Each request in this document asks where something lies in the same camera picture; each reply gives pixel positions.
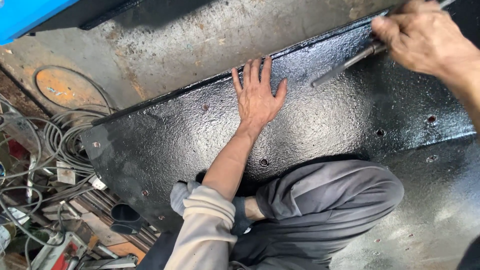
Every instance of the metal tool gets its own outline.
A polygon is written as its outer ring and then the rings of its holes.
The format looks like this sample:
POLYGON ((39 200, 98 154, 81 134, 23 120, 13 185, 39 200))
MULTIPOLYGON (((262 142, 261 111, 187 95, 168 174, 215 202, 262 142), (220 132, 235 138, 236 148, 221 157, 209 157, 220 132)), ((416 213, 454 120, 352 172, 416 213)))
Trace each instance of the metal tool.
MULTIPOLYGON (((440 3, 440 8, 443 9, 450 5, 451 3, 455 2, 456 0, 445 0, 442 3, 440 3)), ((329 72, 325 73, 318 79, 314 80, 312 82, 312 87, 317 87, 329 80, 331 80, 333 77, 337 76, 338 74, 342 73, 344 70, 347 68, 351 67, 352 65, 358 63, 360 60, 370 56, 370 55, 375 55, 378 54, 382 51, 386 51, 387 46, 385 43, 375 40, 373 41, 367 48, 363 49, 357 55, 354 57, 348 59, 345 63, 338 65, 337 67, 333 68, 329 72)))

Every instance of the bolt hole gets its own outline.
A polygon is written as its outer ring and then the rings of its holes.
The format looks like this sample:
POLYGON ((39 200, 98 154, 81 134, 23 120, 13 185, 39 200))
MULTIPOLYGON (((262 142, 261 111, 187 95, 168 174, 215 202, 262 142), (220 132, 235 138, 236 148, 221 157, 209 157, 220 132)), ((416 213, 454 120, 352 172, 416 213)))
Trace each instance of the bolt hole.
POLYGON ((377 129, 376 133, 377 133, 377 136, 383 137, 385 135, 385 130, 379 128, 377 129))
POLYGON ((434 162, 437 159, 438 159, 437 155, 432 155, 427 158, 427 162, 434 162))
POLYGON ((268 160, 266 160, 266 159, 261 159, 261 160, 260 160, 260 165, 261 165, 262 167, 268 166, 268 160))
POLYGON ((433 122, 437 121, 437 116, 434 115, 434 114, 429 115, 429 117, 427 118, 427 121, 428 121, 429 123, 433 123, 433 122))

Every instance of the blue machine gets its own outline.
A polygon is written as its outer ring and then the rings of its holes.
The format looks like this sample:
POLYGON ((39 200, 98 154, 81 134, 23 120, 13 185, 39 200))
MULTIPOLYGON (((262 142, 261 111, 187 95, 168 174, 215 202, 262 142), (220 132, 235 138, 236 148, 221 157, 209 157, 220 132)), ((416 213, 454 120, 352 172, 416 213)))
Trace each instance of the blue machine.
POLYGON ((12 42, 78 0, 0 0, 0 45, 12 42))

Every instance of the leg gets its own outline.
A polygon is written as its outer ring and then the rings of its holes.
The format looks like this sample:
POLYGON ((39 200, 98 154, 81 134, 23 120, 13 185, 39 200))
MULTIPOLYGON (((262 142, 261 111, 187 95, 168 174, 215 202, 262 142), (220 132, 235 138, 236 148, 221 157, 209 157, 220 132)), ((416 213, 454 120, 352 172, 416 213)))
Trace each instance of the leg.
POLYGON ((328 266, 333 254, 393 211, 403 192, 400 180, 376 163, 299 168, 258 190, 268 221, 240 236, 230 259, 255 265, 267 257, 300 257, 328 266))

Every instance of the black paint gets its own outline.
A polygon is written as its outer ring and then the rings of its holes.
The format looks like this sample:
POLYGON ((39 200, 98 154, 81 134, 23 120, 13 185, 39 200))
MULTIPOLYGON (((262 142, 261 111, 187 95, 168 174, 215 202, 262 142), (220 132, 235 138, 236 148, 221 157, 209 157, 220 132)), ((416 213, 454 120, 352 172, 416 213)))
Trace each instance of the black paint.
MULTIPOLYGON (((449 8, 477 45, 479 7, 477 1, 458 0, 449 8)), ((312 159, 368 160, 474 133, 463 107, 441 82, 405 70, 386 54, 310 87, 313 79, 368 44, 370 20, 273 55, 272 88, 287 77, 287 100, 253 148, 240 195, 252 195, 272 177, 312 159), (429 123, 432 114, 437 121, 429 123), (383 136, 378 136, 379 128, 383 136), (268 166, 262 166, 262 159, 268 166)), ((239 121, 230 74, 222 73, 104 118, 83 140, 101 180, 149 223, 167 231, 182 221, 169 206, 172 185, 201 178, 239 121), (92 147, 95 141, 101 147, 92 147), (149 196, 142 196, 142 190, 149 196)))

